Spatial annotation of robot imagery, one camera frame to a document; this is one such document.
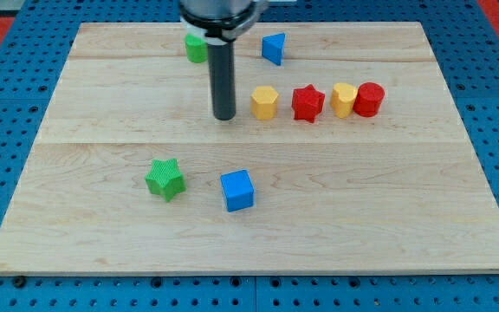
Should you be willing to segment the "robot arm with black flange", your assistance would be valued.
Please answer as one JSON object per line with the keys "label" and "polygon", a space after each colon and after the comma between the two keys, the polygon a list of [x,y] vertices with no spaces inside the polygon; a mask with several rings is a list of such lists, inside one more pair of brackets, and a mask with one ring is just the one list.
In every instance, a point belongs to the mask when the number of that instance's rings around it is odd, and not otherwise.
{"label": "robot arm with black flange", "polygon": [[268,0],[178,1],[180,21],[188,33],[212,45],[234,42],[268,7]]}

